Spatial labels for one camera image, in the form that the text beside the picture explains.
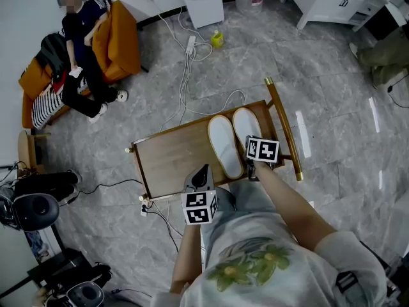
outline black cable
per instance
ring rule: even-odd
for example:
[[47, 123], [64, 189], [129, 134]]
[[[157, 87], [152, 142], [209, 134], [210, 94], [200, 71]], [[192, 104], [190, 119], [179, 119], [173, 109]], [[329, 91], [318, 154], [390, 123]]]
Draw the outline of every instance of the black cable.
[[7, 173], [7, 175], [6, 175], [2, 180], [0, 180], [0, 182], [4, 181], [4, 180], [8, 177], [8, 175], [10, 175], [13, 170], [15, 170], [15, 168], [17, 167], [17, 165], [18, 165], [18, 163], [16, 162], [16, 163], [14, 164], [13, 168]]
[[98, 185], [96, 186], [96, 188], [93, 189], [91, 192], [85, 192], [85, 191], [82, 191], [82, 190], [79, 191], [78, 194], [77, 194], [75, 197], [69, 199], [69, 200], [67, 201], [67, 203], [65, 203], [64, 205], [61, 205], [60, 207], [65, 206], [65, 205], [68, 205], [68, 204], [70, 204], [70, 203], [73, 203], [73, 202], [75, 201], [75, 199], [77, 199], [78, 196], [79, 196], [81, 193], [84, 193], [84, 194], [93, 194], [99, 187], [114, 187], [115, 185], [122, 184], [122, 183], [125, 183], [125, 182], [131, 182], [131, 181], [137, 182], [137, 183], [139, 183], [139, 184], [142, 184], [142, 182], [140, 182], [140, 181], [138, 181], [138, 180], [134, 180], [133, 178], [130, 178], [130, 179], [128, 179], [128, 180], [124, 180], [124, 181], [121, 181], [121, 182], [118, 182], [118, 183], [115, 183], [115, 184], [98, 184]]
[[398, 82], [396, 82], [395, 84], [389, 86], [388, 92], [392, 91], [392, 87], [393, 87], [394, 85], [396, 85], [397, 83], [399, 83], [399, 82], [402, 81], [403, 79], [406, 79], [408, 76], [409, 76], [409, 73], [407, 73], [404, 77], [402, 77], [402, 78], [401, 78]]
[[401, 105], [399, 105], [399, 104], [395, 101], [394, 97], [393, 97], [392, 95], [390, 95], [389, 92], [388, 92], [388, 94], [389, 94], [390, 98], [392, 99], [392, 101], [394, 102], [395, 105], [399, 106], [400, 108], [409, 108], [409, 106], [401, 106]]
[[12, 180], [12, 181], [3, 183], [2, 185], [0, 185], [0, 187], [4, 187], [5, 185], [8, 185], [8, 184], [11, 184], [10, 187], [15, 187], [16, 184], [17, 184], [18, 182], [20, 182], [21, 180], [23, 180], [23, 179], [25, 179], [25, 178], [29, 178], [30, 176], [33, 176], [33, 175], [35, 175], [35, 174], [37, 174], [36, 171], [32, 172], [32, 173], [31, 173], [30, 175], [28, 175], [28, 176], [25, 176], [25, 175], [24, 175], [23, 177], [16, 178], [15, 180]]
[[169, 232], [169, 236], [171, 237], [171, 239], [172, 239], [172, 241], [173, 241], [173, 244], [174, 244], [174, 246], [175, 246], [175, 248], [176, 248], [176, 252], [179, 253], [178, 246], [176, 245], [176, 242], [174, 241], [174, 239], [173, 239], [173, 237], [172, 237], [171, 228], [170, 228], [169, 224], [167, 223], [166, 219], [165, 219], [162, 215], [160, 215], [158, 212], [148, 212], [148, 211], [146, 210], [146, 208], [143, 208], [142, 211], [145, 212], [145, 213], [147, 213], [147, 214], [156, 214], [156, 215], [158, 215], [160, 218], [162, 218], [162, 219], [165, 221], [165, 224], [166, 224], [166, 227], [167, 227], [167, 231]]
[[25, 167], [28, 169], [28, 166], [27, 166], [27, 164], [26, 164], [24, 161], [18, 161], [17, 164], [24, 164]]
[[134, 289], [115, 289], [115, 290], [112, 290], [112, 291], [111, 291], [111, 294], [118, 294], [118, 293], [120, 293], [120, 292], [122, 292], [122, 291], [134, 291], [134, 292], [138, 292], [138, 293], [140, 293], [140, 294], [147, 295], [148, 297], [152, 298], [151, 295], [146, 294], [145, 292], [142, 292], [142, 291], [134, 290]]

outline gray tile floor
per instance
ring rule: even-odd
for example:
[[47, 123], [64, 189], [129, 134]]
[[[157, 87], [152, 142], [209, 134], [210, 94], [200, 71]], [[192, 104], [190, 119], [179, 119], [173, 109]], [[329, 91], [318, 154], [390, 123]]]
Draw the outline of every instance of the gray tile floor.
[[[313, 201], [330, 223], [354, 231], [388, 259], [391, 253], [383, 243], [390, 209], [409, 186], [409, 110], [375, 90], [368, 69], [350, 54], [349, 41], [359, 46], [374, 44], [367, 32], [313, 22], [299, 31], [295, 25], [300, 16], [291, 2], [265, 1], [263, 12], [251, 19], [238, 14], [233, 4], [225, 4], [226, 20], [199, 30], [207, 40], [214, 29], [221, 30], [226, 44], [194, 64], [187, 92], [189, 107], [205, 113], [218, 111], [236, 89], [245, 93], [247, 103], [268, 98], [263, 79], [272, 76], [292, 126], [305, 180], [295, 180], [290, 164], [277, 170], [278, 174]], [[177, 17], [168, 20], [186, 44], [190, 34], [181, 29]], [[187, 14], [181, 15], [181, 21], [192, 28]], [[129, 91], [128, 102], [111, 104], [94, 125], [70, 111], [47, 129], [52, 133], [47, 139], [49, 171], [77, 169], [84, 190], [135, 178], [134, 160], [125, 148], [158, 132], [178, 107], [183, 51], [163, 22], [139, 34], [141, 59], [150, 72], [120, 83]], [[408, 105], [408, 92], [402, 82], [392, 94]], [[243, 98], [236, 94], [228, 107], [242, 104]], [[177, 126], [180, 116], [164, 128]], [[186, 112], [182, 123], [198, 117]], [[284, 143], [281, 126], [277, 128]], [[82, 195], [61, 209], [58, 229], [67, 246], [113, 268], [109, 287], [154, 294], [169, 287], [176, 251], [163, 220], [140, 215], [141, 193], [141, 186], [126, 183]], [[167, 203], [158, 206], [166, 212]], [[170, 202], [169, 219], [183, 230], [177, 199]], [[133, 293], [133, 298], [148, 304], [143, 295]]]

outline wooden tray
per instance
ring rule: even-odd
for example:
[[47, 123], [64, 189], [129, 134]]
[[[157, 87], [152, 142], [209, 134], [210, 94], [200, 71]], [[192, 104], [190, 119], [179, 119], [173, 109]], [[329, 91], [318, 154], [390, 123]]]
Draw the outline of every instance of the wooden tray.
[[[290, 155], [283, 155], [281, 149], [279, 149], [275, 167], [283, 166], [283, 159], [291, 159], [295, 165], [297, 180], [301, 180], [301, 166], [298, 161], [297, 150], [295, 149], [287, 116], [274, 84], [272, 84], [272, 81], [268, 82], [267, 79], [266, 83], [271, 93], [272, 101], [266, 104], [262, 100], [244, 107], [250, 109], [256, 115], [263, 138], [278, 141], [269, 112], [269, 109], [275, 104], [291, 152]], [[236, 110], [237, 108], [234, 108], [220, 114], [232, 121]], [[139, 174], [149, 199], [180, 193], [183, 190], [186, 177], [204, 164], [209, 164], [212, 167], [215, 185], [222, 185], [233, 181], [224, 174], [222, 166], [210, 144], [208, 124], [212, 118], [213, 116], [202, 118], [132, 143]], [[243, 148], [237, 138], [236, 146], [240, 156], [242, 156]]]

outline black pants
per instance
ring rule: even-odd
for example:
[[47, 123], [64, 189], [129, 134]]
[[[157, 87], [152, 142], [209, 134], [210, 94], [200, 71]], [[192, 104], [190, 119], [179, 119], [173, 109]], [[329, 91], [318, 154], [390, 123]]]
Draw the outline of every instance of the black pants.
[[71, 172], [31, 175], [19, 180], [14, 188], [16, 196], [31, 193], [48, 193], [61, 201], [73, 193], [71, 184], [78, 183], [77, 175]]
[[[77, 62], [82, 67], [82, 73], [78, 78], [67, 76], [63, 88], [63, 103], [88, 117], [95, 117], [101, 110], [103, 102], [115, 101], [117, 91], [110, 88], [102, 79], [102, 71], [92, 48], [84, 45], [81, 49], [83, 49], [81, 58]], [[78, 94], [77, 89], [82, 75], [95, 101]]]

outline slipper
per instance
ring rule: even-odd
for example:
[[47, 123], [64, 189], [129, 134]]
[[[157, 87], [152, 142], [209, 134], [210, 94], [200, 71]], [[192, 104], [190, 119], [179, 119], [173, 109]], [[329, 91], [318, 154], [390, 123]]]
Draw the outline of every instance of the slipper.
[[243, 165], [238, 155], [235, 132], [229, 119], [222, 115], [214, 116], [208, 127], [209, 140], [213, 150], [228, 178], [236, 180], [243, 173]]
[[125, 90], [118, 90], [116, 94], [116, 101], [125, 102], [128, 100], [128, 92]]
[[233, 127], [244, 151], [246, 151], [245, 140], [247, 136], [262, 138], [260, 124], [256, 115], [250, 109], [239, 108], [235, 111]]

